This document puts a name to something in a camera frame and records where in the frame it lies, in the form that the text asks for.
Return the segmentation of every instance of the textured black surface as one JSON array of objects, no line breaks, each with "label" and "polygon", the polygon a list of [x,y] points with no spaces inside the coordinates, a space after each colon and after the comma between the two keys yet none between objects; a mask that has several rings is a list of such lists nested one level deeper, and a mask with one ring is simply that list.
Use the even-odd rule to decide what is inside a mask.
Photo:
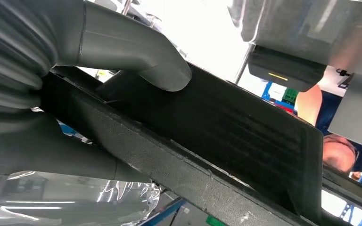
[{"label": "textured black surface", "polygon": [[252,75],[301,92],[317,84],[326,67],[261,46],[249,53],[247,63]]},{"label": "textured black surface", "polygon": [[230,226],[310,225],[84,91],[57,76],[47,76],[41,90],[42,108]]},{"label": "textured black surface", "polygon": [[123,73],[98,89],[109,105],[319,222],[322,134],[241,88],[191,65],[193,78],[166,93]]}]

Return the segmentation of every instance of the metal rod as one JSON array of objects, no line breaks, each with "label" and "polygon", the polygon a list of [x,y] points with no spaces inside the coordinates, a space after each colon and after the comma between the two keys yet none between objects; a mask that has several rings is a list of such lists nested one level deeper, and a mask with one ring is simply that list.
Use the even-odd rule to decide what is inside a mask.
[{"label": "metal rod", "polygon": [[246,69],[247,58],[249,57],[250,52],[252,52],[255,49],[255,46],[256,45],[254,45],[254,44],[251,44],[251,43],[249,44],[249,46],[248,46],[248,48],[246,50],[246,54],[245,54],[245,56],[244,56],[244,58],[242,60],[242,64],[239,67],[238,72],[237,72],[237,74],[235,76],[235,79],[234,79],[235,85],[238,85],[239,80],[241,80],[241,77],[242,77],[242,75],[243,75],[243,73],[244,73],[244,71]]},{"label": "metal rod", "polygon": [[132,0],[126,0],[126,1],[125,1],[124,8],[123,8],[123,10],[122,10],[122,12],[121,12],[121,14],[123,14],[124,16],[127,15],[128,10],[130,9],[131,1],[132,1]]},{"label": "metal rod", "polygon": [[180,211],[180,209],[181,209],[181,206],[178,207],[178,209],[175,211],[174,216],[173,216],[173,218],[171,219],[171,222],[170,222],[170,225],[169,225],[169,226],[172,226],[172,225],[173,225],[174,220],[175,220],[175,218],[177,217],[178,211]]}]

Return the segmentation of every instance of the blue metal frame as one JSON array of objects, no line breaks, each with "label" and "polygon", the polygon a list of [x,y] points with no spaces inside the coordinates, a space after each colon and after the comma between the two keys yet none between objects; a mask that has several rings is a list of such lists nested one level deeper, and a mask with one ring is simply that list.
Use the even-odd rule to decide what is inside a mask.
[{"label": "blue metal frame", "polygon": [[271,85],[272,85],[272,82],[269,81],[266,85],[266,88],[264,88],[262,98],[265,100],[270,100],[270,94],[268,93],[268,91],[270,91]]},{"label": "blue metal frame", "polygon": [[156,213],[152,217],[148,218],[146,221],[142,222],[139,226],[157,225],[158,223],[160,223],[160,221],[164,220],[166,217],[168,217],[173,212],[178,213],[181,206],[183,206],[185,203],[186,203],[186,201],[179,197],[179,198],[173,200],[171,203],[167,204],[165,207],[163,207],[158,213]]}]

